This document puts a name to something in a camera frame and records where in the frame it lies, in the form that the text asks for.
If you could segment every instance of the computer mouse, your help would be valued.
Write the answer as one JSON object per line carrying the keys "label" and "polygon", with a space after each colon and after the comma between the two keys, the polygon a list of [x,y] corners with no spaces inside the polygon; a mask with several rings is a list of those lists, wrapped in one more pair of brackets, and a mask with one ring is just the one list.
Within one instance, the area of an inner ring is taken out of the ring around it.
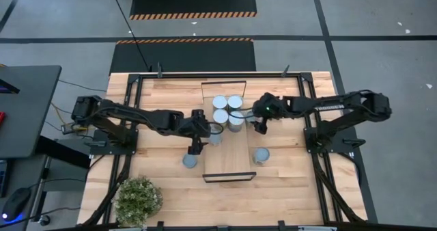
{"label": "computer mouse", "polygon": [[5,221],[15,220],[23,211],[30,198],[30,189],[17,189],[6,201],[1,217]]}

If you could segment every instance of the concrete floor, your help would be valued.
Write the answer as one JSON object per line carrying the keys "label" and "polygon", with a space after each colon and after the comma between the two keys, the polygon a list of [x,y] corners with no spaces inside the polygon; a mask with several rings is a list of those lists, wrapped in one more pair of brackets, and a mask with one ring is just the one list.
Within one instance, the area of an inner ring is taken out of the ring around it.
{"label": "concrete floor", "polygon": [[[12,0],[0,0],[0,18]],[[128,14],[132,0],[119,0]],[[331,36],[437,34],[437,0],[320,0]],[[257,0],[255,18],[131,21],[137,36],[321,36],[314,0]],[[128,37],[114,0],[19,0],[3,30],[6,38]],[[257,40],[258,71],[329,70],[323,41]],[[115,43],[0,44],[0,62],[9,66],[58,64],[61,79],[104,89]],[[380,223],[437,227],[437,42],[333,42],[347,92],[371,89],[386,94],[393,116],[356,127]],[[71,110],[79,95],[101,94],[59,83],[53,102]],[[60,122],[53,110],[47,121]],[[44,126],[43,135],[64,138]],[[76,207],[81,192],[51,193],[44,210]],[[44,229],[71,227],[77,212],[51,215]],[[31,223],[28,230],[41,230]]]}

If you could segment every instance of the caution tape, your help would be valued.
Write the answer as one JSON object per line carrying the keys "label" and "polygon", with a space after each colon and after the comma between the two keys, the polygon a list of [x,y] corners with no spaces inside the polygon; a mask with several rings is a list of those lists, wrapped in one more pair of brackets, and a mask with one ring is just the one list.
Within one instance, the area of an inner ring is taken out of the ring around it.
{"label": "caution tape", "polygon": [[241,18],[254,17],[257,12],[191,12],[169,14],[137,14],[131,15],[131,20],[187,19],[187,18]]}
{"label": "caution tape", "polygon": [[[176,42],[236,42],[236,41],[253,41],[251,38],[191,38],[191,39],[154,39],[154,40],[137,40],[138,44],[147,43],[176,43]],[[135,40],[119,40],[117,44],[132,44]]]}

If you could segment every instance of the wooden table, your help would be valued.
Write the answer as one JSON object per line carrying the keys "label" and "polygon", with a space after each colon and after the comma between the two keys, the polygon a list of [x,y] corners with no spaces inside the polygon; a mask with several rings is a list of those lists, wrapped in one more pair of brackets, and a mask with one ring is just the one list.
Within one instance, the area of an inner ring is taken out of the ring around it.
{"label": "wooden table", "polygon": [[[335,95],[329,72],[312,75],[317,97]],[[111,75],[108,99],[123,103],[127,78],[127,73]],[[174,109],[190,116],[192,109],[203,107],[200,83],[231,80],[247,81],[245,107],[250,107],[265,92],[277,96],[299,95],[297,81],[289,78],[146,79],[140,108]],[[223,94],[236,92],[233,87],[222,88]],[[338,115],[338,111],[324,112],[322,119],[332,120]],[[147,176],[162,189],[164,197],[161,211],[147,225],[156,226],[157,221],[164,221],[165,226],[275,226],[278,220],[285,220],[286,225],[323,224],[311,155],[305,150],[304,127],[302,118],[271,121],[264,136],[247,128],[250,153],[256,147],[270,150],[271,157],[265,166],[251,162],[251,170],[257,173],[251,181],[205,183],[204,154],[193,169],[186,169],[182,164],[190,139],[163,137],[139,125],[138,149],[132,158],[130,177]],[[330,158],[337,190],[355,213],[366,219],[354,165],[336,154]],[[78,223],[88,219],[106,195],[112,162],[113,156],[106,156],[88,174]],[[325,192],[333,220],[333,206],[328,191]],[[111,221],[115,221],[114,211]]]}

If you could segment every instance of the black desk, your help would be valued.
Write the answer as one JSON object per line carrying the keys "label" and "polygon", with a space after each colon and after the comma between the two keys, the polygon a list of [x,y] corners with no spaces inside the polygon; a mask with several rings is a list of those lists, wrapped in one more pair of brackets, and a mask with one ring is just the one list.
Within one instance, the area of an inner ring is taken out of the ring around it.
{"label": "black desk", "polygon": [[[0,67],[0,77],[20,90],[19,94],[0,94],[0,111],[6,112],[0,125],[0,159],[13,160],[6,196],[0,198],[0,210],[15,190],[46,178],[44,168],[49,157],[83,169],[89,167],[86,154],[40,135],[60,73],[61,66]],[[42,207],[41,191],[38,186],[32,187],[22,219],[31,216],[34,203],[38,204],[37,209]],[[26,227],[27,221],[24,221],[2,231],[25,230]]]}

